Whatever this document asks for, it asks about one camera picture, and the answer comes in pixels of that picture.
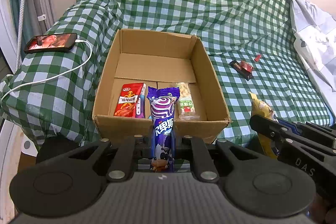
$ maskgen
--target black fabric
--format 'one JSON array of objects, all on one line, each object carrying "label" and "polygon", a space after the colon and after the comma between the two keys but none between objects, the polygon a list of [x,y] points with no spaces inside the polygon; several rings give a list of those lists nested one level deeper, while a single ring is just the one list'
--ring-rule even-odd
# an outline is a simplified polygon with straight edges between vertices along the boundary
[{"label": "black fabric", "polygon": [[78,148],[78,144],[63,136],[47,138],[36,156],[36,163]]}]

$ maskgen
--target white logo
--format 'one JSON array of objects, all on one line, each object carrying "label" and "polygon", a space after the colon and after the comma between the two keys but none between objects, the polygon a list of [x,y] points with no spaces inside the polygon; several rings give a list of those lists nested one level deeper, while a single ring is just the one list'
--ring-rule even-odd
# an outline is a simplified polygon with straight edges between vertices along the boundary
[{"label": "white logo", "polygon": [[164,179],[167,178],[167,176],[166,176],[166,175],[160,175],[160,176],[158,176],[158,178],[159,178],[160,180],[164,180]]}]

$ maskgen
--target white charging cable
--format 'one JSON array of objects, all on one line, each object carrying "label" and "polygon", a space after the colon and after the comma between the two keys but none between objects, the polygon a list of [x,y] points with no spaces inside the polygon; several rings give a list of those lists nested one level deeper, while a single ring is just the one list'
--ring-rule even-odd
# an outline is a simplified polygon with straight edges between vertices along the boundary
[{"label": "white charging cable", "polygon": [[60,77],[60,76],[62,76],[62,75],[65,75],[66,73],[69,73],[69,72],[71,72],[71,71],[74,71],[74,70],[79,69],[80,67],[84,66],[84,65],[90,60],[90,58],[91,58],[91,55],[92,55],[92,47],[91,47],[91,45],[89,44],[89,42],[84,41],[84,40],[76,39],[76,42],[84,42],[84,43],[86,43],[86,44],[89,46],[89,48],[90,48],[90,55],[89,55],[88,59],[86,59],[86,60],[83,62],[83,64],[80,64],[80,65],[77,66],[76,68],[73,68],[73,69],[71,69],[71,70],[67,70],[67,71],[65,71],[65,72],[62,72],[62,73],[59,74],[59,75],[55,75],[55,76],[50,77],[50,78],[47,78],[47,79],[45,79],[45,80],[39,80],[39,81],[35,81],[35,82],[29,82],[29,83],[24,83],[24,84],[22,84],[22,85],[18,85],[18,86],[15,87],[14,89],[11,89],[10,91],[6,92],[6,94],[1,98],[1,102],[0,102],[0,104],[2,103],[3,98],[5,98],[9,93],[11,93],[11,92],[13,92],[13,91],[15,91],[15,90],[17,90],[17,89],[19,89],[19,88],[25,86],[25,85],[34,85],[34,84],[39,84],[39,83],[47,82],[47,81],[53,80],[53,79],[55,79],[55,78],[57,78],[57,77]]}]

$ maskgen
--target person on phone screen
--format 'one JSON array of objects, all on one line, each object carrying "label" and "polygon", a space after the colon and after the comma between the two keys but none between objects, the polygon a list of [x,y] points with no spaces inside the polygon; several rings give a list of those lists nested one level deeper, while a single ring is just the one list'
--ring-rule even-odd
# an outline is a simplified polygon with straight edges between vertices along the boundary
[{"label": "person on phone screen", "polygon": [[52,34],[48,35],[47,37],[42,39],[42,45],[38,45],[37,41],[36,44],[31,45],[29,47],[30,50],[38,49],[38,48],[55,48],[56,46],[53,43],[57,40],[57,36]]}]

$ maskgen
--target cardboard box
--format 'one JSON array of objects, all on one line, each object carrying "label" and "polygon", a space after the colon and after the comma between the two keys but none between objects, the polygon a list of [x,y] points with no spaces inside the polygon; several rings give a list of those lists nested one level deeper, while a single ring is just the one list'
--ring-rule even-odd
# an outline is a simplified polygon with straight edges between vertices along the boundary
[{"label": "cardboard box", "polygon": [[214,68],[196,36],[132,29],[117,32],[101,75],[92,113],[102,138],[108,138],[112,143],[120,143],[125,137],[135,134],[152,134],[152,120],[147,119],[150,115],[147,98],[146,119],[113,116],[122,85],[135,82],[156,88],[174,86],[178,82],[190,83],[200,120],[174,121],[176,135],[198,136],[211,143],[231,120]]}]

